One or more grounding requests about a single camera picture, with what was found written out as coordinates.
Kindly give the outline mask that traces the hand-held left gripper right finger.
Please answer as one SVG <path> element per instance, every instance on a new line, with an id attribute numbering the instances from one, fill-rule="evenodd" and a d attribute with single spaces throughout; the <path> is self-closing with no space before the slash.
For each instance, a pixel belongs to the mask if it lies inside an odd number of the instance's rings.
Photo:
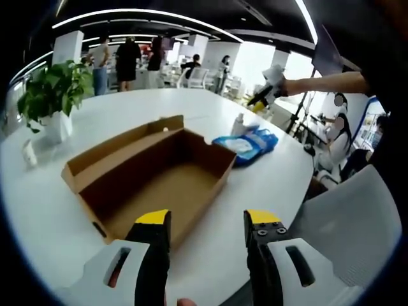
<path id="1" fill-rule="evenodd" d="M 348 286 L 332 262 L 265 210 L 245 210 L 245 246 L 254 305 L 354 305 L 362 289 Z"/>

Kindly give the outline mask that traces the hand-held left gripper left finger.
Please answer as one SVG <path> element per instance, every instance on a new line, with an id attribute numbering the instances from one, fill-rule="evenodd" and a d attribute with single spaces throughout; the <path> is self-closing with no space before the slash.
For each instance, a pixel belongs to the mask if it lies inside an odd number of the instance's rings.
<path id="1" fill-rule="evenodd" d="M 65 305 L 165 305 L 170 267 L 171 212 L 137 218 L 125 239 L 116 239 L 84 265 L 81 278 L 59 289 Z"/>

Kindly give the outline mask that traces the person's right hand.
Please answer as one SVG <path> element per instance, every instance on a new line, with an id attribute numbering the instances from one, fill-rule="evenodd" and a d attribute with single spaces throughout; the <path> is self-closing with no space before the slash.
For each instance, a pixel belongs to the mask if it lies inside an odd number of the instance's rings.
<path id="1" fill-rule="evenodd" d="M 284 79 L 280 85 L 280 94 L 284 97 L 295 96 L 300 93 L 297 80 Z"/>

